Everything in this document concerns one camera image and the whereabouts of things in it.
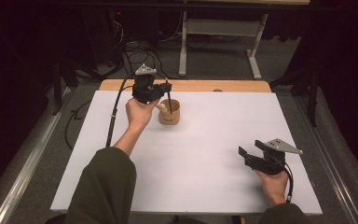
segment black curtain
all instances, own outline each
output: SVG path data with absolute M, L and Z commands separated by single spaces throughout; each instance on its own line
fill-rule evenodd
M 0 1 L 0 176 L 48 103 L 51 63 L 34 13 Z
M 358 160 L 358 1 L 323 4 L 339 7 L 340 11 L 317 13 L 311 18 L 286 76 L 313 66 L 331 113 Z

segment wooden table edge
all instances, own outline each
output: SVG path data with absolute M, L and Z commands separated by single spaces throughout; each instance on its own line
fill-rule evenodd
M 118 91 L 122 79 L 107 79 L 101 83 L 100 91 Z M 156 79 L 155 84 L 165 80 Z M 262 80 L 169 80 L 172 83 L 172 91 L 247 91 L 247 92 L 271 92 L 266 81 Z M 124 87 L 132 86 L 133 79 L 126 81 Z

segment metal rail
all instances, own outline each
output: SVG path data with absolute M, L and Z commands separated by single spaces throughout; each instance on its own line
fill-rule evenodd
M 69 88 L 66 88 L 62 95 L 64 98 L 63 106 L 68 103 L 70 96 L 72 96 L 72 94 L 69 93 L 71 93 Z M 10 192 L 0 207 L 0 224 L 6 224 L 10 220 L 11 215 L 15 211 L 17 204 L 20 202 L 24 191 L 27 189 L 28 184 L 31 181 L 37 164 L 42 158 L 43 152 L 45 151 L 46 145 L 48 144 L 48 140 L 51 137 L 58 121 L 60 120 L 61 115 L 62 110 L 59 111 L 56 116 L 54 116 L 45 133 L 43 134 L 43 137 L 36 144 L 36 146 L 34 146 L 30 156 L 23 165 L 16 181 L 11 187 Z

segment white shelf leg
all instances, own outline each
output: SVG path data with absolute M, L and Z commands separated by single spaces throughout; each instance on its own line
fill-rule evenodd
M 186 64 L 187 64 L 186 38 L 187 38 L 187 12 L 183 12 L 182 47 L 180 50 L 179 77 L 186 76 Z
M 252 68 L 252 73 L 254 79 L 261 79 L 260 71 L 258 70 L 257 61 L 255 60 L 255 53 L 257 52 L 258 45 L 260 44 L 261 35 L 263 34 L 264 27 L 266 26 L 267 17 L 269 14 L 263 14 L 261 17 L 260 25 L 257 29 L 257 34 L 255 35 L 254 47 L 247 50 L 247 56 L 249 59 L 249 64 Z

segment table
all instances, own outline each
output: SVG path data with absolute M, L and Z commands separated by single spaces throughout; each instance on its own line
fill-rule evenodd
M 52 210 L 66 211 L 82 169 L 95 151 L 104 147 L 117 95 L 109 90 L 120 85 L 121 80 L 106 80 L 94 95 Z M 223 92 L 211 92 L 216 89 Z M 262 213 L 268 205 L 260 180 L 244 166 L 238 146 L 262 156 L 261 150 L 254 147 L 255 139 L 267 142 L 278 136 L 294 144 L 268 83 L 172 80 L 171 96 L 181 102 L 179 124 L 159 124 L 158 113 L 154 113 L 131 154 L 138 174 L 131 211 L 177 215 Z M 124 106 L 129 98 L 131 92 L 123 91 L 112 142 L 127 127 Z M 296 180 L 292 202 L 306 214 L 321 214 L 301 159 L 287 154 L 286 161 Z
M 267 4 L 267 5 L 308 5 L 310 0 L 193 0 L 192 2 L 219 2 L 219 3 L 246 3 L 246 4 Z M 260 21 L 221 21 L 221 20 L 200 20 L 188 19 L 187 12 L 183 12 L 182 22 L 182 47 L 179 59 L 179 76 L 186 76 L 187 34 L 201 35 L 239 35 L 254 38 L 251 49 L 247 49 L 247 58 L 251 65 L 254 79 L 261 79 L 255 54 L 266 26 L 269 14 L 264 13 Z

